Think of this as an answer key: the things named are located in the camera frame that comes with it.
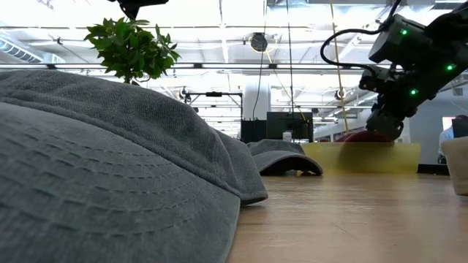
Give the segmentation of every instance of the gray baseball cap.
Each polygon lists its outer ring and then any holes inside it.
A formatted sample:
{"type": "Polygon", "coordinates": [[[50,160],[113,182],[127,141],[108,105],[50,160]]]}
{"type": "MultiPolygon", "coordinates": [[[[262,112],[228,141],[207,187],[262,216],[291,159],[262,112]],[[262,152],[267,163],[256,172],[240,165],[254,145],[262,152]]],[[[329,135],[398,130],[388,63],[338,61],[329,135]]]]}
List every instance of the gray baseball cap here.
{"type": "Polygon", "coordinates": [[[144,88],[0,73],[0,262],[224,262],[249,149],[144,88]]]}
{"type": "Polygon", "coordinates": [[[323,174],[322,167],[297,143],[261,140],[247,145],[261,175],[281,175],[290,170],[323,174]]]}

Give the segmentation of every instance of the cap brim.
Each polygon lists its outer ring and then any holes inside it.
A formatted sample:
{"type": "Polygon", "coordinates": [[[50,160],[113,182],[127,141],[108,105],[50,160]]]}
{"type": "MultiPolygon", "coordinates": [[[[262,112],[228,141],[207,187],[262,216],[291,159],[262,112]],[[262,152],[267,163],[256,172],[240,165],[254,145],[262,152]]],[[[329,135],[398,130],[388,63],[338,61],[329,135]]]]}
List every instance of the cap brim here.
{"type": "Polygon", "coordinates": [[[1,262],[223,262],[240,199],[104,129],[0,103],[1,262]]]}
{"type": "Polygon", "coordinates": [[[279,175],[290,170],[323,174],[322,167],[309,157],[286,150],[271,150],[253,156],[261,175],[279,175]]]}

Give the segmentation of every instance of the green plant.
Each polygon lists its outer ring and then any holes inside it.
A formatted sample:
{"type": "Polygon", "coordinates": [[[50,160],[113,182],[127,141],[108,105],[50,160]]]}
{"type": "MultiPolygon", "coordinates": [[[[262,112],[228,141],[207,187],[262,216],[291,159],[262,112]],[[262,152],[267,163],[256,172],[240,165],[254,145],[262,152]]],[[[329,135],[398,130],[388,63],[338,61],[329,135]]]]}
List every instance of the green plant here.
{"type": "Polygon", "coordinates": [[[171,45],[170,35],[161,35],[156,25],[156,37],[139,26],[146,26],[147,20],[117,21],[104,19],[102,25],[89,26],[89,40],[99,55],[104,58],[101,65],[106,66],[106,73],[115,71],[116,77],[123,77],[125,83],[137,84],[134,79],[142,78],[146,73],[150,79],[157,79],[165,74],[180,58],[175,52],[177,44],[171,45]]]}

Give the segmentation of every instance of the desk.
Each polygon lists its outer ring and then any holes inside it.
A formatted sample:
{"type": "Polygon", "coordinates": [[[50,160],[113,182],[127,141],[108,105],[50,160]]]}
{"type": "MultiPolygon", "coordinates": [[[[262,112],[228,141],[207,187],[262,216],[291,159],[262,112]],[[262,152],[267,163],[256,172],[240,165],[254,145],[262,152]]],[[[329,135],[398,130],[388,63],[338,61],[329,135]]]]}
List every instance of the desk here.
{"type": "Polygon", "coordinates": [[[263,178],[227,262],[467,262],[468,197],[437,175],[263,178]]]}

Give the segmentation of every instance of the yellow rope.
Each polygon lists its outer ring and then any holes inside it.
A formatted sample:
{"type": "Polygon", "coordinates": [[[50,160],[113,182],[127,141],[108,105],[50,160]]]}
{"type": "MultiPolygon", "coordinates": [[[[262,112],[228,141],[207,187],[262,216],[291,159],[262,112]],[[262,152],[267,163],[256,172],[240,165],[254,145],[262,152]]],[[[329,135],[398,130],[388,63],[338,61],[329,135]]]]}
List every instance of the yellow rope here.
{"type": "MultiPolygon", "coordinates": [[[[331,10],[331,23],[332,23],[332,26],[333,26],[333,34],[336,34],[335,14],[333,12],[333,0],[330,0],[330,10],[331,10]]],[[[336,37],[335,37],[335,57],[336,57],[336,62],[339,63],[338,43],[336,41],[336,37]]],[[[339,94],[343,95],[343,96],[340,96],[340,97],[341,97],[341,109],[343,111],[343,117],[344,117],[344,127],[346,129],[346,133],[348,133],[350,130],[348,128],[348,120],[346,118],[346,110],[344,108],[344,91],[343,91],[343,85],[341,84],[341,71],[340,71],[339,66],[336,66],[336,69],[338,70],[339,94]]]]}
{"type": "MultiPolygon", "coordinates": [[[[278,40],[277,40],[277,39],[275,39],[275,45],[276,45],[276,48],[278,48],[278,47],[277,47],[277,45],[278,45],[278,40]]],[[[261,52],[256,51],[256,50],[252,47],[252,37],[249,38],[249,46],[250,46],[250,48],[251,48],[254,52],[256,52],[256,53],[261,53],[261,52]]],[[[270,53],[271,53],[271,51],[273,51],[274,49],[275,49],[275,48],[272,47],[270,50],[263,51],[263,52],[266,53],[266,55],[268,56],[268,60],[270,61],[270,64],[273,63],[272,60],[271,60],[270,53]]],[[[293,101],[293,98],[292,98],[292,97],[290,96],[290,94],[287,92],[287,90],[286,90],[286,88],[284,87],[283,83],[282,83],[281,80],[279,79],[279,76],[278,76],[278,74],[276,73],[276,70],[273,70],[273,71],[275,72],[275,75],[276,75],[276,77],[278,78],[279,83],[281,83],[281,86],[283,87],[284,92],[286,92],[286,95],[290,98],[290,100],[291,100],[291,102],[292,102],[292,101],[293,101]]],[[[306,116],[302,113],[302,110],[300,109],[300,107],[298,107],[298,106],[296,105],[295,102],[293,102],[293,106],[296,107],[296,108],[299,110],[299,112],[300,112],[301,115],[302,115],[302,119],[304,119],[304,121],[308,123],[309,120],[308,120],[308,119],[306,118],[306,116]]]]}
{"type": "MultiPolygon", "coordinates": [[[[270,64],[272,64],[272,62],[271,62],[271,57],[270,57],[270,53],[268,52],[268,53],[266,53],[266,55],[268,56],[268,60],[270,61],[270,64]]],[[[293,98],[292,98],[291,95],[287,92],[286,88],[285,88],[284,85],[283,85],[283,82],[281,81],[281,79],[279,78],[278,74],[276,73],[276,70],[273,69],[273,71],[275,72],[275,75],[276,75],[276,77],[278,78],[279,83],[281,84],[281,87],[283,87],[284,92],[285,92],[286,95],[290,98],[290,100],[291,100],[291,102],[292,102],[292,101],[293,101],[293,98]]],[[[308,119],[306,118],[306,116],[302,113],[302,110],[300,109],[300,107],[298,107],[298,106],[296,105],[295,102],[293,102],[293,106],[296,107],[296,108],[298,108],[299,112],[300,112],[301,115],[302,115],[302,119],[304,119],[304,121],[308,123],[309,120],[308,120],[308,119]]]]}

